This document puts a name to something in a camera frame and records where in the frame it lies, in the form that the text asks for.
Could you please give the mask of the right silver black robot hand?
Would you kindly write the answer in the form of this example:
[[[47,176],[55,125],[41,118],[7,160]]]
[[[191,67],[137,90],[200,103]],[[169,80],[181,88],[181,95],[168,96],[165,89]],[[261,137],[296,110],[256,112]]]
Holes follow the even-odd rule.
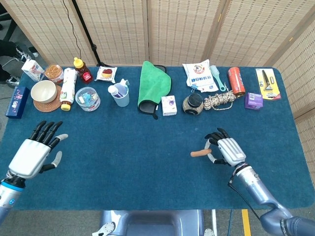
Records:
[[[245,163],[246,155],[238,145],[238,143],[229,136],[222,128],[217,128],[218,132],[209,133],[205,136],[205,149],[209,149],[210,145],[215,145],[219,148],[222,158],[217,159],[212,154],[207,154],[213,164],[229,165],[236,167],[241,163]]]

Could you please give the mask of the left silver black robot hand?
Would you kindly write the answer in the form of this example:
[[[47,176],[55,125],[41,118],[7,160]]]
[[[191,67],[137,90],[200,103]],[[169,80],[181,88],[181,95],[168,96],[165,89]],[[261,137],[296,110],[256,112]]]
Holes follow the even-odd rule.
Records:
[[[58,167],[63,156],[61,151],[57,152],[51,163],[45,164],[45,161],[57,144],[68,138],[67,134],[55,136],[62,123],[62,121],[57,123],[41,121],[32,131],[30,137],[25,139],[19,147],[8,166],[6,177],[31,179],[37,174]]]

